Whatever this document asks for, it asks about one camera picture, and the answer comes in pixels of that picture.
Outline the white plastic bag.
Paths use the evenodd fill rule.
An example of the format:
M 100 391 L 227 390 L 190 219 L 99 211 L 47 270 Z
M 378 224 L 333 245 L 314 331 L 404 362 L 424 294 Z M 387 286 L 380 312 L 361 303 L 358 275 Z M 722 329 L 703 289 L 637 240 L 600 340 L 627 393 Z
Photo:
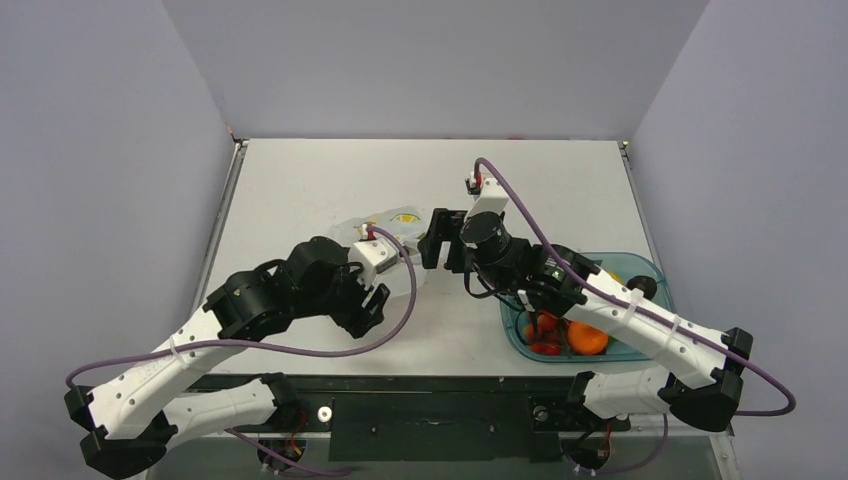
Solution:
M 422 256 L 418 242 L 426 234 L 429 225 L 431 209 L 420 206 L 405 205 L 395 209 L 370 214 L 365 217 L 354 217 L 332 225 L 328 236 L 345 247 L 351 247 L 360 240 L 363 234 L 363 224 L 374 224 L 391 233 L 407 250 L 412 260 L 416 276 L 417 289 L 426 281 L 427 272 L 422 265 Z M 403 258 L 398 256 L 399 266 L 391 267 L 387 273 L 376 277 L 376 284 L 384 283 L 391 292 L 391 300 L 403 298 L 411 291 L 408 271 Z

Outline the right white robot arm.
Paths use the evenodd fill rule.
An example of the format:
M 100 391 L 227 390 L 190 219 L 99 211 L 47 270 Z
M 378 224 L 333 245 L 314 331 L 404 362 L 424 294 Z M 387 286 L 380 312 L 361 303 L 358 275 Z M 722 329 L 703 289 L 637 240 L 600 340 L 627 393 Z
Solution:
M 500 214 L 435 209 L 418 243 L 425 268 L 437 268 L 444 243 L 445 269 L 465 279 L 477 275 L 484 288 L 480 298 L 503 300 L 529 317 L 536 331 L 543 314 L 569 326 L 582 323 L 655 362 L 641 371 L 579 374 L 563 402 L 572 424 L 588 427 L 598 419 L 657 413 L 721 432 L 736 415 L 753 346 L 748 331 L 689 322 L 567 247 L 545 249 L 512 236 Z

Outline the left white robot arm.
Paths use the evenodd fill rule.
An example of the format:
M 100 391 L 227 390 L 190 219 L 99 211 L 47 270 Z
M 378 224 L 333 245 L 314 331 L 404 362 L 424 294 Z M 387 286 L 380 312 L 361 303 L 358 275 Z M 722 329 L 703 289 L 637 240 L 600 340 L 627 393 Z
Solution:
M 291 427 L 299 405 L 281 374 L 195 398 L 186 391 L 302 318 L 327 317 L 351 337 L 365 336 L 383 321 L 390 295 L 376 278 L 403 256 L 394 239 L 373 233 L 351 246 L 316 236 L 284 259 L 230 275 L 156 350 L 126 358 L 114 379 L 70 385 L 64 401 L 85 430 L 85 463 L 109 478 L 127 479 L 194 437 L 240 425 Z

